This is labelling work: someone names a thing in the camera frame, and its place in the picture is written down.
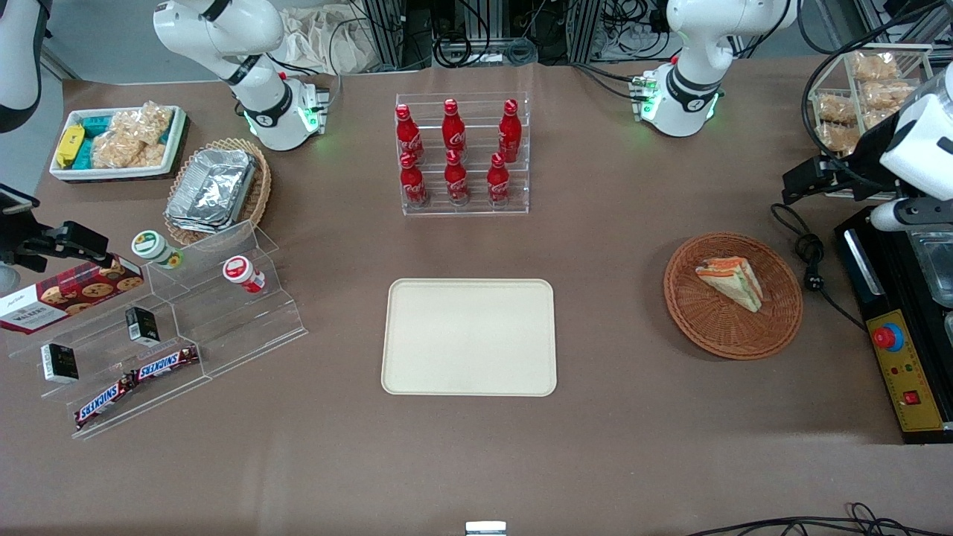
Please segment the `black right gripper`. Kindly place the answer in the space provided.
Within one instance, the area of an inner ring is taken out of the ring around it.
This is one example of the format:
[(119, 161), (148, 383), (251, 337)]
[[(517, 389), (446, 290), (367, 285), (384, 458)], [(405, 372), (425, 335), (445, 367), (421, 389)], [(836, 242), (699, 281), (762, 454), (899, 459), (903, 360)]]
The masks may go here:
[(39, 223), (35, 216), (1, 217), (1, 261), (20, 265), (35, 272), (43, 272), (47, 257), (64, 258), (60, 254), (64, 237), (69, 257), (93, 264), (112, 264), (108, 251), (109, 238), (74, 221), (59, 226)]

